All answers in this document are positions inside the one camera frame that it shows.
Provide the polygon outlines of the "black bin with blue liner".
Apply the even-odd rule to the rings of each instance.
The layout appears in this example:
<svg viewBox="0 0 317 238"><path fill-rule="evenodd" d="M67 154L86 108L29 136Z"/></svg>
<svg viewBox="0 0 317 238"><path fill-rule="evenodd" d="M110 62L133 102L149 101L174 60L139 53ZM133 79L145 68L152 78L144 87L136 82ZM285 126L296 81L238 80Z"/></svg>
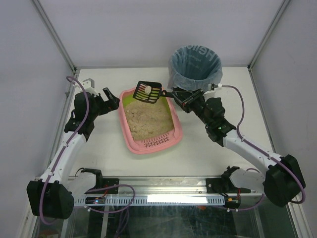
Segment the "black bin with blue liner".
<svg viewBox="0 0 317 238"><path fill-rule="evenodd" d="M210 48L187 45L177 49L168 61L168 89L209 91L211 84L221 82L222 63Z"/></svg>

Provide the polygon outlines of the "black slotted litter scoop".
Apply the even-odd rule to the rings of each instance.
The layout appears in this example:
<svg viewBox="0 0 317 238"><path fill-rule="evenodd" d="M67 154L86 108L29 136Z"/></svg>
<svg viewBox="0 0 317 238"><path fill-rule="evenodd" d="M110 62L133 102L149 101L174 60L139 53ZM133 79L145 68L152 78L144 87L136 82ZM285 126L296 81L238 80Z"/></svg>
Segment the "black slotted litter scoop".
<svg viewBox="0 0 317 238"><path fill-rule="evenodd" d="M159 82L139 81L132 97L144 103L155 104L160 97L172 98L173 94L163 90Z"/></svg>

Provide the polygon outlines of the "beige litter clump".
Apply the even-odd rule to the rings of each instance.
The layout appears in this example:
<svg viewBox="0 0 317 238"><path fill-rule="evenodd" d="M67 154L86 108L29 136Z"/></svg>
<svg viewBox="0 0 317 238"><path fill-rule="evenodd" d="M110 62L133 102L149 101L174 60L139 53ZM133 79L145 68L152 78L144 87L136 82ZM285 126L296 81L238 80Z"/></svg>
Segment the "beige litter clump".
<svg viewBox="0 0 317 238"><path fill-rule="evenodd" d="M144 92L145 94L149 95L151 93L151 90L152 90L151 86L146 86L144 89Z"/></svg>

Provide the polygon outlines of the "pink cat litter box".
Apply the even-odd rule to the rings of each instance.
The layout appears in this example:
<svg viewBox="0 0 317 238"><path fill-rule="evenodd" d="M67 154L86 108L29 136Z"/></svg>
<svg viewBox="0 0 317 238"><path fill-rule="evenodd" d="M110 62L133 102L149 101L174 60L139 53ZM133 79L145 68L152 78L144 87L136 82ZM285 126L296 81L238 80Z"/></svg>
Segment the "pink cat litter box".
<svg viewBox="0 0 317 238"><path fill-rule="evenodd" d="M161 134L156 137L151 137L149 139L133 139L130 128L128 126L124 109L128 104L135 101L135 99L132 98L134 90L134 88L131 88L129 90L122 91L122 93L119 96L120 102L118 108L118 115L120 119L123 137L128 149L135 154L150 154L167 149L180 142L183 137L182 126L178 118L177 112L175 110L175 107L169 98L164 98L163 103L166 111L172 118L174 128L167 133Z"/></svg>

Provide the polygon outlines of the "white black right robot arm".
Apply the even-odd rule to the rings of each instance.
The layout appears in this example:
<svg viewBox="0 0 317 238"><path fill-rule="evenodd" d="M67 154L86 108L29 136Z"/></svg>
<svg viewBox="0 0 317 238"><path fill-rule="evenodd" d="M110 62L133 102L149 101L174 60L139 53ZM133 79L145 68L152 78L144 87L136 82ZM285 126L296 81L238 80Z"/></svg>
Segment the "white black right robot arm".
<svg viewBox="0 0 317 238"><path fill-rule="evenodd" d="M193 112L204 124L209 138L251 163L257 172L240 167L228 168L223 174L224 187L247 188L265 195L278 207L305 202L305 180L298 161L292 155L281 156L256 145L242 135L239 126L225 118L221 98L205 99L202 90L173 91L172 96L186 113Z"/></svg>

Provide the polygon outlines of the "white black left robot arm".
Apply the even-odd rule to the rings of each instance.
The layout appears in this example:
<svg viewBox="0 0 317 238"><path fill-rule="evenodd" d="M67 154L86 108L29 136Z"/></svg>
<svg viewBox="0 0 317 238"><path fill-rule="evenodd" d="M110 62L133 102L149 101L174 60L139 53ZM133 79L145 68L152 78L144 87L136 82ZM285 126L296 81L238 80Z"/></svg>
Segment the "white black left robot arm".
<svg viewBox="0 0 317 238"><path fill-rule="evenodd" d="M69 175L79 151L88 141L98 116L115 111L120 99L108 88L107 100L90 88L74 98L74 109L65 125L62 143L48 168L37 181L27 185L27 195L33 215L40 218L68 219L75 201L93 188L102 188L103 175L99 169L83 169L73 181Z"/></svg>

